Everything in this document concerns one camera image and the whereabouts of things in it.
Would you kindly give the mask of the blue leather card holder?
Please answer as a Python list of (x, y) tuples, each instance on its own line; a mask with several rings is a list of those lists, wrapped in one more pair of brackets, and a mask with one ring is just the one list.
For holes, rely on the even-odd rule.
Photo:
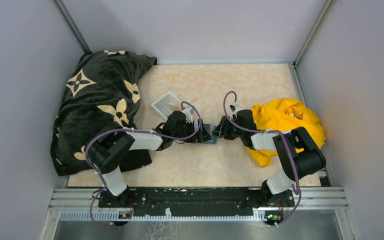
[(194, 136), (184, 140), (184, 142), (189, 144), (216, 144), (217, 136), (213, 134), (215, 128), (212, 124), (204, 123)]

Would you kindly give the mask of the white plastic card tray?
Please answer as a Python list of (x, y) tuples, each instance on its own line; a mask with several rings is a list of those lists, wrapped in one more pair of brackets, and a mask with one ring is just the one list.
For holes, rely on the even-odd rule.
[(163, 120), (167, 120), (173, 112), (182, 111), (181, 102), (182, 101), (175, 94), (168, 91), (159, 99), (154, 101), (151, 106)]

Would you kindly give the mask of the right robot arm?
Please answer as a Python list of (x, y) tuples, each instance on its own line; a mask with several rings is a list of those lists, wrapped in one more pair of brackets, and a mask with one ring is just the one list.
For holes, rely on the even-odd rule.
[(251, 150), (269, 150), (277, 154), (281, 170), (262, 184), (261, 199), (267, 206), (275, 206), (281, 200), (281, 193), (297, 185), (303, 177), (326, 167), (324, 155), (303, 126), (284, 132), (260, 129), (249, 109), (223, 116), (212, 133), (226, 140), (239, 138)]

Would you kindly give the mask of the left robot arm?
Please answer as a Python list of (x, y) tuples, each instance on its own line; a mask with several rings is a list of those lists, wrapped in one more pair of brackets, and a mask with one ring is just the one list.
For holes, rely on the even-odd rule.
[(163, 151), (174, 141), (202, 144), (213, 140), (207, 125), (197, 122), (181, 111), (171, 113), (165, 122), (150, 130), (108, 124), (86, 145), (85, 159), (95, 168), (110, 192), (110, 200), (118, 207), (129, 203), (130, 193), (120, 166), (133, 159), (136, 153)]

